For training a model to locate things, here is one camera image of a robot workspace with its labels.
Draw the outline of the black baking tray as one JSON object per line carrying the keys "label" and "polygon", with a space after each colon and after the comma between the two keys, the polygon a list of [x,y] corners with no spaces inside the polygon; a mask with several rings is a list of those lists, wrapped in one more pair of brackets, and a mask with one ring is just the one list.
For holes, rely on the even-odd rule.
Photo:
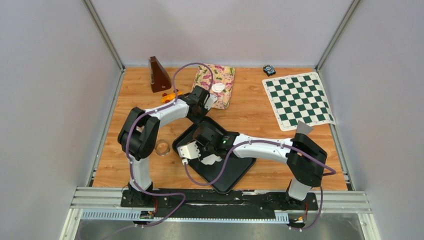
{"label": "black baking tray", "polygon": [[[221,144],[218,147],[218,149],[224,154],[222,161],[215,162],[213,165],[204,165],[201,163],[202,158],[213,153],[206,152],[201,148],[199,143],[195,140],[195,131],[219,131],[224,134],[221,140]],[[231,149],[230,144],[234,142],[237,135],[239,135],[239,133],[225,130],[212,118],[206,116],[200,123],[192,124],[178,138],[176,138],[172,143],[172,148],[177,153],[177,147],[186,145],[192,141],[196,141],[201,156],[189,160],[188,165],[206,182],[210,183],[221,172],[224,165],[224,159],[228,153],[228,150]],[[221,177],[211,186],[218,193],[227,194],[255,164],[256,160],[257,159],[254,157],[240,158],[232,153],[226,162],[226,166]]]}

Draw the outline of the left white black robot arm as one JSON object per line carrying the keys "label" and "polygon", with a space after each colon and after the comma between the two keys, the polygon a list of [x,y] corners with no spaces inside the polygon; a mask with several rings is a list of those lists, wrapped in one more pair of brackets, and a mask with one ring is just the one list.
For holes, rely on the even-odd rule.
{"label": "left white black robot arm", "polygon": [[131,109],[117,141],[129,163],[128,190],[140,206],[149,206],[153,201],[149,157],[156,146],[160,128],[183,118],[199,123],[217,100],[217,96],[196,86],[191,92],[178,95],[161,106]]}

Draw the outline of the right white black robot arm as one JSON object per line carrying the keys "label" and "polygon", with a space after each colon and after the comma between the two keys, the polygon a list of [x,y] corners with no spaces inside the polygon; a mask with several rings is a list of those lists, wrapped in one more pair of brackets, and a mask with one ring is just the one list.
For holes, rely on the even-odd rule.
{"label": "right white black robot arm", "polygon": [[306,201],[307,193],[320,187],[326,165],[327,153],[308,134],[312,128],[299,122],[293,138],[271,139],[249,136],[240,132],[224,131],[209,124],[200,124],[192,134],[195,148],[205,153],[201,160],[207,164],[221,162],[218,173],[207,184],[218,182],[229,159],[264,159],[286,164],[293,179],[286,190],[285,201],[298,209]]}

